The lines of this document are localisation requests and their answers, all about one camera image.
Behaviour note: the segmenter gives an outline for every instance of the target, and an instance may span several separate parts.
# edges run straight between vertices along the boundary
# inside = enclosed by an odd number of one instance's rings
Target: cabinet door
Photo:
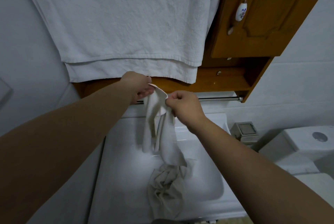
[[[244,18],[228,35],[243,0],[221,0],[211,58],[280,56],[317,0],[247,0]]]

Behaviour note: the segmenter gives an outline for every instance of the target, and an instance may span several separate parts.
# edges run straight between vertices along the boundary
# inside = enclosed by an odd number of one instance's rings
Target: left arm
[[[79,168],[131,103],[154,91],[150,77],[119,82],[0,137],[0,220],[26,223]]]

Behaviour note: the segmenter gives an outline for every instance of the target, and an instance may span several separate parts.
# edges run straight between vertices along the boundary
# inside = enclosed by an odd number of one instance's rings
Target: towel bar
[[[239,101],[241,102],[244,98],[241,96],[228,96],[228,97],[200,97],[198,98],[200,101]],[[137,101],[136,104],[144,104],[143,100]]]

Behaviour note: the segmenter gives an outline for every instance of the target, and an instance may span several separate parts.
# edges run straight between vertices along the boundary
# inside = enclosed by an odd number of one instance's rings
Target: toilet tank
[[[285,129],[259,153],[278,165],[315,161],[334,152],[334,126]]]

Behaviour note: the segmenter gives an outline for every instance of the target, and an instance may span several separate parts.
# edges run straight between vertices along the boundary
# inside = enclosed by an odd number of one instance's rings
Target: hand
[[[192,92],[174,91],[166,99],[166,105],[192,133],[207,120],[198,97]]]
[[[142,99],[154,92],[154,87],[149,85],[152,82],[152,78],[142,74],[138,74],[133,71],[128,71],[123,74],[120,82],[127,85],[131,91],[133,91],[133,97],[131,104],[135,104],[138,99]]]

